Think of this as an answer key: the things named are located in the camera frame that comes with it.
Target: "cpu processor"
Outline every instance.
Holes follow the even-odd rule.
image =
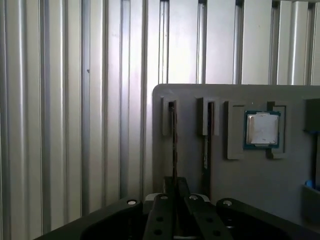
[[[243,148],[278,148],[280,115],[279,111],[246,111]]]

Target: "gray plastic tray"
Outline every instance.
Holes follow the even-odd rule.
[[[305,100],[320,86],[162,84],[153,91],[153,187],[172,175],[168,102],[177,105],[178,176],[202,193],[203,103],[214,102],[210,200],[234,198],[297,224],[302,186],[312,178],[313,138],[304,131]],[[244,111],[281,112],[280,147],[243,149]]]

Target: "blue object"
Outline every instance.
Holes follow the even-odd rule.
[[[312,181],[312,180],[306,181],[306,182],[304,183],[304,185],[306,185],[307,187],[313,188],[313,189],[316,187],[316,186],[315,186],[315,182]]]

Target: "screw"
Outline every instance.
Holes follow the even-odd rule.
[[[136,200],[130,200],[127,202],[127,204],[129,204],[129,205],[135,205],[136,203],[137,203]]]
[[[223,204],[224,204],[224,205],[227,205],[227,206],[231,206],[231,205],[232,205],[232,202],[229,201],[229,200],[224,200],[224,201],[223,201]]]
[[[191,195],[189,198],[190,198],[191,200],[197,200],[197,199],[198,199],[198,197],[197,197],[196,195]]]

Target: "corrugated metal wall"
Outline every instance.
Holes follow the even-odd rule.
[[[162,83],[320,85],[320,5],[0,0],[0,240],[152,192]]]

